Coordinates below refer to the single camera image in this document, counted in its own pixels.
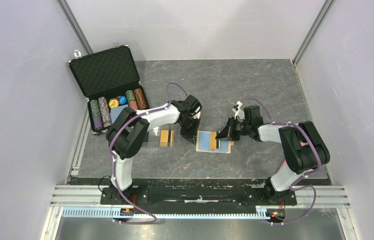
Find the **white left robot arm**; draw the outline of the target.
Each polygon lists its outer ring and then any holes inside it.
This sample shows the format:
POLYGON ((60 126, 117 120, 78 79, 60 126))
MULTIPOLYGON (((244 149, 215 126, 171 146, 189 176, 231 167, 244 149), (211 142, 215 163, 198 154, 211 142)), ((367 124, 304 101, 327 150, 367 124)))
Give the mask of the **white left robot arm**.
POLYGON ((192 144, 197 143, 202 104, 193 95, 185 100, 171 100, 166 104, 146 109, 124 108, 114 121, 106 139, 112 157, 110 192, 120 204, 132 198, 133 157, 141 149, 148 132, 154 128, 179 124, 180 136, 192 144))

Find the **yellow dealer chip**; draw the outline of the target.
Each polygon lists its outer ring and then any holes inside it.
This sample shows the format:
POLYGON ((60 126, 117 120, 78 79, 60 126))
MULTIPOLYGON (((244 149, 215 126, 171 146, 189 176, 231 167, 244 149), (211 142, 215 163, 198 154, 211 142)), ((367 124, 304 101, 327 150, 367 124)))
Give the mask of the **yellow dealer chip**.
POLYGON ((120 105, 120 103, 119 103, 119 100, 118 100, 118 99, 114 98, 114 99, 111 99, 111 100, 109 101, 108 105, 109 105, 109 107, 110 107, 111 109, 113 109, 113 108, 117 108, 117 107, 120 105))

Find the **gold credit card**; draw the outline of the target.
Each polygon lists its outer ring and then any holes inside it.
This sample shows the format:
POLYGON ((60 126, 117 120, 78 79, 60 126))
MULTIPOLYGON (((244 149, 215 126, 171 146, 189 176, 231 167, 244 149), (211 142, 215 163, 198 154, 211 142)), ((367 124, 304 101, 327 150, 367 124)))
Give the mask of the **gold credit card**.
POLYGON ((209 149, 212 151, 220 148, 221 140, 218 139, 218 134, 218 131, 212 131, 209 133, 209 149))
POLYGON ((172 148, 174 146, 175 131, 163 129, 160 131, 159 146, 161 148, 172 148))

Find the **beige leather card holder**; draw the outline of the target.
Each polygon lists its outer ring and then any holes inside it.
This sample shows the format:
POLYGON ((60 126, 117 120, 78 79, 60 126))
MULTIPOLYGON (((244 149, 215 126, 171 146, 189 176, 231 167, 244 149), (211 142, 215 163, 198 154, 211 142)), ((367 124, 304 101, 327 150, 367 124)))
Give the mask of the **beige leather card holder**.
POLYGON ((216 139, 216 131, 197 132, 196 151, 204 153, 230 154, 234 142, 229 139, 216 139))

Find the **blue playing card deck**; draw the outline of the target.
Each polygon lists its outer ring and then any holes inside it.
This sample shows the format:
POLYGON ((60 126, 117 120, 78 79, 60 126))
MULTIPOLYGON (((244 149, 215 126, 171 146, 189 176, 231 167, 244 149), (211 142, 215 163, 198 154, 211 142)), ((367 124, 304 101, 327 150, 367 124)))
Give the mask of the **blue playing card deck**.
POLYGON ((111 119, 111 122, 114 123, 115 120, 118 118, 118 116, 121 114, 122 110, 124 108, 127 108, 128 105, 125 104, 125 105, 119 105, 117 107, 113 107, 110 109, 110 119, 111 119))

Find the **blue dealer chip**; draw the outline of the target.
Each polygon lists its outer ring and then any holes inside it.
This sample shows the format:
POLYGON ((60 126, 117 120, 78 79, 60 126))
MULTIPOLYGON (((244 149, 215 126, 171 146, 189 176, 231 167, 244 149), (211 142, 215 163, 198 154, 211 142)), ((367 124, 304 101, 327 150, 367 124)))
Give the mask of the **blue dealer chip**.
POLYGON ((119 96, 118 98, 118 102, 119 102, 119 105, 122 106, 122 105, 126 105, 127 104, 127 98, 123 95, 119 96))

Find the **green poker chip stack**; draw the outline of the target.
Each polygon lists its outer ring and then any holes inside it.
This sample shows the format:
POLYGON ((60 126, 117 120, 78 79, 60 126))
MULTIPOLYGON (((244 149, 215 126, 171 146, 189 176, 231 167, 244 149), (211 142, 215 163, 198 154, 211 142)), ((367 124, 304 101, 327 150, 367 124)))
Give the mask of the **green poker chip stack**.
POLYGON ((89 101, 91 115, 93 118, 101 118, 101 111, 99 106, 99 101, 97 99, 92 99, 89 101))

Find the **black poker chip case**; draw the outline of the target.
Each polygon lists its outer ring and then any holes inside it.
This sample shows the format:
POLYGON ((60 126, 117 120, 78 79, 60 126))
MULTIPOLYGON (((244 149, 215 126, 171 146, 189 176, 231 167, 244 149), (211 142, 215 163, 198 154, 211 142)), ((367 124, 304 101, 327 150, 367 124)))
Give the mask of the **black poker chip case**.
POLYGON ((68 67, 87 101, 91 131, 94 135, 107 132, 108 126, 100 126, 91 109, 91 101, 100 97, 107 101, 125 96, 127 91, 141 89, 144 108, 150 107, 133 54, 127 44, 99 52, 79 56, 68 61, 68 67))

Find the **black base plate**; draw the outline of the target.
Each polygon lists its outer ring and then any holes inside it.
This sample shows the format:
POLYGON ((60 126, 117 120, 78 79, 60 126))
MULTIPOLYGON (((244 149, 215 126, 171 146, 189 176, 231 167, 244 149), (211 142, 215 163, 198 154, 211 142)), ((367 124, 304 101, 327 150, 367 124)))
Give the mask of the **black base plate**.
POLYGON ((122 194, 110 182, 99 190, 101 205, 135 204, 154 215, 252 214, 256 206, 297 205, 291 190, 277 193, 259 178, 135 178, 122 194))

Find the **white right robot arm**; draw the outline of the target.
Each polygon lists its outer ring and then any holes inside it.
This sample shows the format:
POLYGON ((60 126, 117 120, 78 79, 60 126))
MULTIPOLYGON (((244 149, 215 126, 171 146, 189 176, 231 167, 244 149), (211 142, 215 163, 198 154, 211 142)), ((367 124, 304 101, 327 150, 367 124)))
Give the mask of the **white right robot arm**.
POLYGON ((284 193, 292 191, 294 185, 330 161, 328 148, 313 122, 264 123, 257 105, 241 109, 237 104, 233 110, 234 116, 215 139, 239 141, 240 137, 248 136, 258 142, 281 144, 285 164, 265 183, 263 196, 268 203, 277 204, 284 193))

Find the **orange black poker chip stack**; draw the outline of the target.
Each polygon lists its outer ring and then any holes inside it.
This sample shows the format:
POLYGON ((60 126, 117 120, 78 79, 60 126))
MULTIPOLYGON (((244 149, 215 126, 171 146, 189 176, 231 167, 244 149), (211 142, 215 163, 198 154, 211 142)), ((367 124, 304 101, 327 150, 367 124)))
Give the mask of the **orange black poker chip stack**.
POLYGON ((136 89, 133 90, 133 93, 134 93, 134 97, 136 99, 138 108, 140 110, 147 109, 147 103, 146 103, 146 99, 143 95, 142 89, 141 88, 136 88, 136 89))

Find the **clear acrylic card stand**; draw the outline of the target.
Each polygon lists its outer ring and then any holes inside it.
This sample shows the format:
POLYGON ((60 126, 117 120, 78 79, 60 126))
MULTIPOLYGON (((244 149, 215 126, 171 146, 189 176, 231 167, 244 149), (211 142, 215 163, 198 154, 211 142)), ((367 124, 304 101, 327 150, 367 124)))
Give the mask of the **clear acrylic card stand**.
POLYGON ((175 145, 175 130, 153 128, 147 133, 142 144, 144 148, 173 148, 175 145))

